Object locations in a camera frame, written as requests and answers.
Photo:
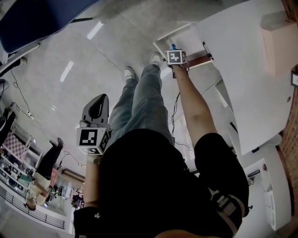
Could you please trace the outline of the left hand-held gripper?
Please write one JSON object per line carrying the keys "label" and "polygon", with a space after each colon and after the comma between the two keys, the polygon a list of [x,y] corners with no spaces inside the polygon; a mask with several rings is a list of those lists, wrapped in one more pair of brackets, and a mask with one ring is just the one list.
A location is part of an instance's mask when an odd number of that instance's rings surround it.
{"label": "left hand-held gripper", "polygon": [[109,99],[106,94],[93,98],[82,111],[76,130],[76,145],[85,155],[103,155],[110,139]]}

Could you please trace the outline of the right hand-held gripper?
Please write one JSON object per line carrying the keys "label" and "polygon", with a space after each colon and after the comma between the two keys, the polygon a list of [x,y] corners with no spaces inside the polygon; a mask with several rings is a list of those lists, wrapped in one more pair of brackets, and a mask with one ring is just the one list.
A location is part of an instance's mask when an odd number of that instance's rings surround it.
{"label": "right hand-held gripper", "polygon": [[190,69],[186,52],[181,49],[166,51],[163,62],[165,62],[167,66],[172,69],[172,77],[174,79],[176,78],[176,74],[174,72],[173,65],[181,67],[187,73]]}

